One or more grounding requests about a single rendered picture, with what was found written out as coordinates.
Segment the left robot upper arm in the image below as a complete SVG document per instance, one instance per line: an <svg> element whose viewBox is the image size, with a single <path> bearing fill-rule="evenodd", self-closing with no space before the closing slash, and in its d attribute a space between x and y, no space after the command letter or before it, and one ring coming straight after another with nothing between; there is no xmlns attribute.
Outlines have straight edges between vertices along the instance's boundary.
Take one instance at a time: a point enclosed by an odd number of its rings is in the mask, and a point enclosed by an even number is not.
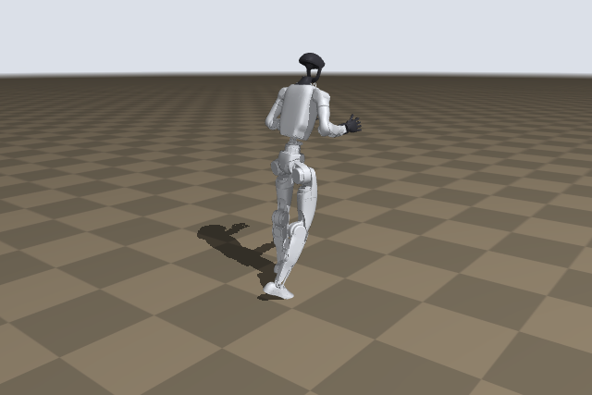
<svg viewBox="0 0 592 395"><path fill-rule="evenodd" d="M279 123L278 123L277 117L281 114L284 95L285 95L285 91L287 90L287 88L288 87L284 87L284 88L280 89L280 91L278 92L278 95L277 95L277 100L273 104L268 116L265 119L266 126L269 127L271 130L276 130L278 128Z"/></svg>

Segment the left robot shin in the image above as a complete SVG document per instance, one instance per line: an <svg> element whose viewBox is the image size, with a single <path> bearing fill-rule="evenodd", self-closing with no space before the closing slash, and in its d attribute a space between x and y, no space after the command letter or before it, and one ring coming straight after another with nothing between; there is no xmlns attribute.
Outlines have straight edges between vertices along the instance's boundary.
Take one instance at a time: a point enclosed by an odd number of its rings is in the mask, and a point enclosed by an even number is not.
<svg viewBox="0 0 592 395"><path fill-rule="evenodd" d="M279 263L280 261L280 254L282 252L282 247L283 247L283 243L284 240L286 238L289 237L288 233L287 233L287 228L289 226L289 223L286 226L277 226L274 223L274 215L275 212L277 210L274 211L273 215L272 215L272 222L273 222L273 227L272 227L272 234L273 234L273 239L274 239L274 243L276 245L276 249L277 249L277 263Z"/></svg>

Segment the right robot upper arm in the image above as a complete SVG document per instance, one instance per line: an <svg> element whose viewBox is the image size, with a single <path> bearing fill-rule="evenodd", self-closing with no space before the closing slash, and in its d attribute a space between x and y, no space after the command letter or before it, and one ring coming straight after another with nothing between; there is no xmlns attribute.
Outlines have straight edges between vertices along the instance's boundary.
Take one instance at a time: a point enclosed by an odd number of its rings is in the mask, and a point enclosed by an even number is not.
<svg viewBox="0 0 592 395"><path fill-rule="evenodd" d="M312 100L316 103L317 115L319 119L318 133L323 137L333 134L328 128L330 117L330 95L324 91L313 89Z"/></svg>

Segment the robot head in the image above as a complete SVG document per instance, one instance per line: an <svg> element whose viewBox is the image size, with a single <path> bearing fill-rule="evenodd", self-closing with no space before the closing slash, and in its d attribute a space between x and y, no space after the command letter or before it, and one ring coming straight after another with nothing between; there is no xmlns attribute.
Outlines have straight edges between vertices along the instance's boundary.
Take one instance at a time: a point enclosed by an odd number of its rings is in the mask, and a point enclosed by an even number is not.
<svg viewBox="0 0 592 395"><path fill-rule="evenodd" d="M302 76L302 79L295 83L296 85L311 85L310 83L316 82L319 79L322 67L325 65L323 59L314 53L306 53L302 55L299 59L299 63L306 66L307 77ZM314 78L311 77L311 69L318 69Z"/></svg>

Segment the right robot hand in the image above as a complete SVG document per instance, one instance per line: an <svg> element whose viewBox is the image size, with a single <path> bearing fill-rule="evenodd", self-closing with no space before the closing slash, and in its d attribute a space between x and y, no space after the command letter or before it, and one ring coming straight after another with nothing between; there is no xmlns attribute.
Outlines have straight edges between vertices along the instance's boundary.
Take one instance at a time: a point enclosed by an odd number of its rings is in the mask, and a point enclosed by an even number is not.
<svg viewBox="0 0 592 395"><path fill-rule="evenodd" d="M359 118L358 117L356 117L355 119L352 119L352 118L353 118L353 114L351 114L350 120L348 120L346 123L339 124L341 126L345 125L347 132L344 133L344 134L347 134L349 132L361 131L361 129L357 129L357 128L360 128L362 126L362 125L358 125L357 126L357 124L360 124L361 123L361 121L357 121L357 120L359 120Z"/></svg>

